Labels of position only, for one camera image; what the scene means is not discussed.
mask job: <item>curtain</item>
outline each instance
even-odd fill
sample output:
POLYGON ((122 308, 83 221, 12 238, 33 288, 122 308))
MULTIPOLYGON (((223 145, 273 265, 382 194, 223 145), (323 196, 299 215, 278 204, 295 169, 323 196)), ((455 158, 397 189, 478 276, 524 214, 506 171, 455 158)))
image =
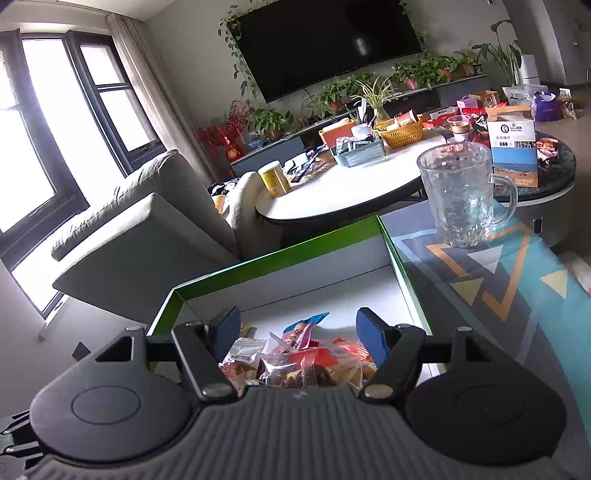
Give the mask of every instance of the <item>curtain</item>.
POLYGON ((224 175, 222 166, 211 161, 175 100, 164 76, 164 65, 150 49, 142 22, 109 14, 107 23, 139 101, 166 149, 179 150, 206 187, 224 179, 227 173, 224 175))

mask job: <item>white pot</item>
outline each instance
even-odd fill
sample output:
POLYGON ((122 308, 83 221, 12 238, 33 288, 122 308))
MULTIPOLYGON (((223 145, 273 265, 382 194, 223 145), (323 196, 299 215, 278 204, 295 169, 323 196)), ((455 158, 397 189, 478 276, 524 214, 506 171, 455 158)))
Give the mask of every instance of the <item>white pot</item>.
POLYGON ((538 68, 535 65, 535 57, 530 54, 521 56, 521 68, 519 69, 523 83, 540 84, 538 68))

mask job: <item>gray container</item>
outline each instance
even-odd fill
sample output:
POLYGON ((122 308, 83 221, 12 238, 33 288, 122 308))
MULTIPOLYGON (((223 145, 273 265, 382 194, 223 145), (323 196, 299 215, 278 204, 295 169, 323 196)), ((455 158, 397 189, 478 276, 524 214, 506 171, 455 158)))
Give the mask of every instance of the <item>gray container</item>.
POLYGON ((363 165, 375 160, 379 160, 385 155, 384 142, 380 139, 377 142, 372 142, 363 147, 356 148, 353 151, 336 154, 336 147, 330 149, 336 162, 341 167, 356 167, 357 165, 363 165))

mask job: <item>plastic cup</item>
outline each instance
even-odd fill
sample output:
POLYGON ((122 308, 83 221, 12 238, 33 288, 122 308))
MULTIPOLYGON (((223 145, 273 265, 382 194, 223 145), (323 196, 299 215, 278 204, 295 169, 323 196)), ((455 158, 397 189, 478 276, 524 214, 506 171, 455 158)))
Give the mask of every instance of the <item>plastic cup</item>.
POLYGON ((467 115, 456 115, 447 119, 453 136, 459 142, 470 140, 470 133, 472 132, 472 118, 467 115))

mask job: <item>yellow basket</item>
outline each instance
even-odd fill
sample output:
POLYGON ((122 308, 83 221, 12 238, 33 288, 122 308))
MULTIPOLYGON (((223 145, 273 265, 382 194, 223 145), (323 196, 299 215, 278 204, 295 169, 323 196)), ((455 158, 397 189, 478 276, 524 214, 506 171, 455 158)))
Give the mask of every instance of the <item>yellow basket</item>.
MULTIPOLYGON (((394 123, 394 119, 386 120, 375 125, 375 128, 386 128, 394 123)), ((391 132, 380 132, 379 136, 384 139, 389 147, 396 148, 418 142, 423 138, 423 122, 416 122, 406 127, 400 127, 391 132)))

